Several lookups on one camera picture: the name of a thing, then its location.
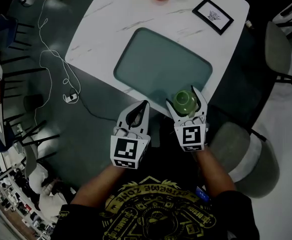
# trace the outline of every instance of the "green tray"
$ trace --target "green tray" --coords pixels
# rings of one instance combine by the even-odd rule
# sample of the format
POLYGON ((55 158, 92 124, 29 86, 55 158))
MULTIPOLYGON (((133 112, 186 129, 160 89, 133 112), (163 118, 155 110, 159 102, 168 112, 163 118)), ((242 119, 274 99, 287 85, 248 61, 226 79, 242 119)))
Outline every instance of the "green tray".
POLYGON ((203 89, 212 65, 180 44, 147 28, 138 28, 129 40, 114 77, 166 107, 180 90, 203 89))

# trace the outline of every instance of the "white desk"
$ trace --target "white desk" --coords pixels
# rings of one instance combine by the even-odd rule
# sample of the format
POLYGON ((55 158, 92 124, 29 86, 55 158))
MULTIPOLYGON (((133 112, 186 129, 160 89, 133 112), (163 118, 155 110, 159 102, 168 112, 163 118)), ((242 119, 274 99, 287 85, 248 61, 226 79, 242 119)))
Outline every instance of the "white desk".
POLYGON ((249 10, 244 0, 211 0, 234 22, 219 35, 192 13, 203 0, 93 0, 71 41, 66 61, 170 116, 165 107, 115 79, 114 68, 136 29, 145 27, 188 48, 211 63, 202 94, 213 96, 231 60, 249 10))

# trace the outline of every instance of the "black picture frame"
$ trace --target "black picture frame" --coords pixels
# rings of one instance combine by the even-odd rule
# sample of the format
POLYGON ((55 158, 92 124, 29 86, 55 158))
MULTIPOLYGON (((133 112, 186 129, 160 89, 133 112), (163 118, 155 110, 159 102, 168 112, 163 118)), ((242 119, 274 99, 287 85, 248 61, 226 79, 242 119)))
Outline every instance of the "black picture frame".
POLYGON ((208 25, 210 25, 218 34, 223 34, 225 30, 233 23, 233 18, 230 17, 223 9, 221 9, 217 4, 212 2, 211 0, 203 0, 199 5, 197 5, 193 10, 192 13, 200 17, 204 22, 206 22, 208 25), (225 24, 225 26, 220 29, 218 28, 212 21, 210 21, 205 15, 201 14, 199 12, 199 9, 205 5, 206 3, 210 3, 213 7, 218 9, 226 18, 229 19, 229 21, 225 24))

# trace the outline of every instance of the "framed picture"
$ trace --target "framed picture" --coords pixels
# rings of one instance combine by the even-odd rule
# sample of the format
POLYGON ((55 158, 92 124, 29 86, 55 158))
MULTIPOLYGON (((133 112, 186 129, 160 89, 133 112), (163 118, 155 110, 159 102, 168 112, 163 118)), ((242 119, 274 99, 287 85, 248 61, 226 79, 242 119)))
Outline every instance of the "framed picture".
POLYGON ((195 9, 194 14, 200 17, 204 22, 210 25, 220 35, 234 21, 226 12, 211 0, 203 0, 195 9))

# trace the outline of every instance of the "forearm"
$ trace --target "forearm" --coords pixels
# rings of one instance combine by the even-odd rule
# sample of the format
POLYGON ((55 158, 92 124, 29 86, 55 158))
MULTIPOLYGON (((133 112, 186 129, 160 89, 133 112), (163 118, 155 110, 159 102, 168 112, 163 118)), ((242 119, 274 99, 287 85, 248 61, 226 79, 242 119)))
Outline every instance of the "forearm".
POLYGON ((100 207, 111 194, 113 187, 125 172, 125 168, 109 165, 98 176, 83 185, 71 204, 100 207))
POLYGON ((205 187, 212 198, 222 192, 236 190, 232 178, 225 172, 209 147, 205 147, 204 151, 196 151, 196 157, 205 180, 205 187))

